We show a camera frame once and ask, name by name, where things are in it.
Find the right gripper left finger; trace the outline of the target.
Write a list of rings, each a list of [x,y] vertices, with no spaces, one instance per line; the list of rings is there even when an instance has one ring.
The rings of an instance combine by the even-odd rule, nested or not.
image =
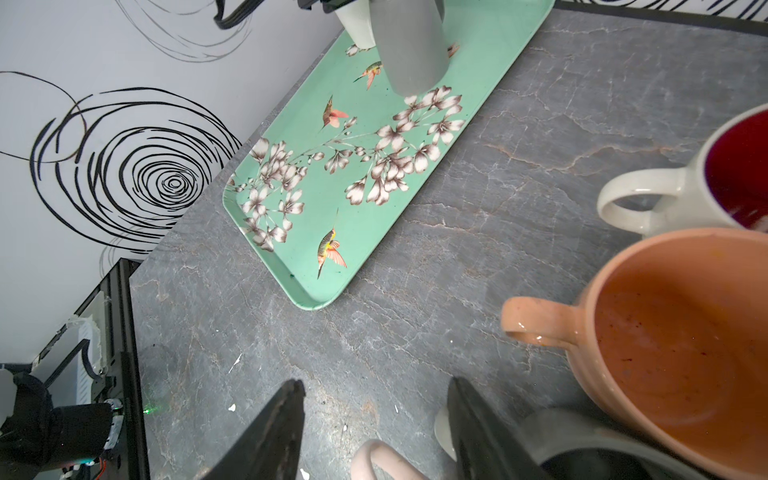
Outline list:
[[[305,420],[305,395],[300,380],[284,382],[205,478],[294,480]]]

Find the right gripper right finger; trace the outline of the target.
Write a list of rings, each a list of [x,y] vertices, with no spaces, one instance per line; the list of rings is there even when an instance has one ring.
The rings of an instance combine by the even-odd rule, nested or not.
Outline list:
[[[450,380],[447,409],[460,479],[549,477],[469,380]]]

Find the tall grey mug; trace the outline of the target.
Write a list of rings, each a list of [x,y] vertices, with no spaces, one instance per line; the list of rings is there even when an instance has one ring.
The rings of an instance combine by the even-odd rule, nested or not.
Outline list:
[[[457,460],[448,409],[437,414],[439,445]],[[605,424],[564,409],[525,418],[515,438],[549,475],[547,479],[703,479],[704,474],[649,444]]]

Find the pink mug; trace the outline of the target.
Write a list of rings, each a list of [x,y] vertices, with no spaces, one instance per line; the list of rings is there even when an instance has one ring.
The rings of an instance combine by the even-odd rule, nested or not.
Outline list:
[[[371,439],[361,445],[351,461],[352,480],[376,480],[375,467],[389,474],[393,479],[419,479],[427,477],[404,456],[387,443]]]

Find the beige and salmon mug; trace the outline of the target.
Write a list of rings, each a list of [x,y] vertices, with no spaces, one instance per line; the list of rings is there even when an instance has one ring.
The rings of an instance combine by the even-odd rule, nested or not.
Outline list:
[[[607,414],[725,479],[767,475],[767,237],[725,228],[624,249],[578,300],[508,299],[503,331],[563,349]]]

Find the white mug red inside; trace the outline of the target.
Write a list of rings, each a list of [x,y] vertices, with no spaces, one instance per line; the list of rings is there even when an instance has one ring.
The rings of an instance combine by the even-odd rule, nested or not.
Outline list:
[[[646,169],[610,180],[597,200],[613,227],[650,237],[728,227],[767,231],[767,106],[729,120],[688,165]]]

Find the small grey mug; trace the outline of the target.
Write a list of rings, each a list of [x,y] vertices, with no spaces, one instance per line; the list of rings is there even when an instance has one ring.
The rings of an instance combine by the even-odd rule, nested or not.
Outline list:
[[[423,94],[445,76],[449,55],[442,1],[372,1],[370,15],[384,72],[395,93]]]

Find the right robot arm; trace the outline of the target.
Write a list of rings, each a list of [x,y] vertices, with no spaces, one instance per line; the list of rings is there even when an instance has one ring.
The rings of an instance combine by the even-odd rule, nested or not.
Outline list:
[[[77,461],[96,459],[118,437],[116,401],[55,408],[47,387],[26,373],[4,374],[1,395],[1,476],[33,479]],[[305,388],[284,382],[209,479],[294,479],[305,420]],[[465,378],[452,378],[447,394],[450,443],[462,479],[546,479],[512,432]]]

